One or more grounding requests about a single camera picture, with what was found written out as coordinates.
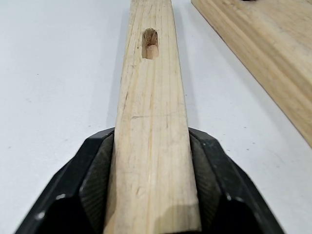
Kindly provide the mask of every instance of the black plastic holder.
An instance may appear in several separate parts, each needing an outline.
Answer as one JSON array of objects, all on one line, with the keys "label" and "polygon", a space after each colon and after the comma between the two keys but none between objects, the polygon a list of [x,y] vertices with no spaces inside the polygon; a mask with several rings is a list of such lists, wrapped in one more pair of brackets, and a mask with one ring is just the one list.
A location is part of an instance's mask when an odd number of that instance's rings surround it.
[{"label": "black plastic holder", "polygon": [[[189,128],[203,234],[283,234],[261,194],[207,133]],[[87,138],[50,180],[16,234],[101,234],[114,128]]]}]

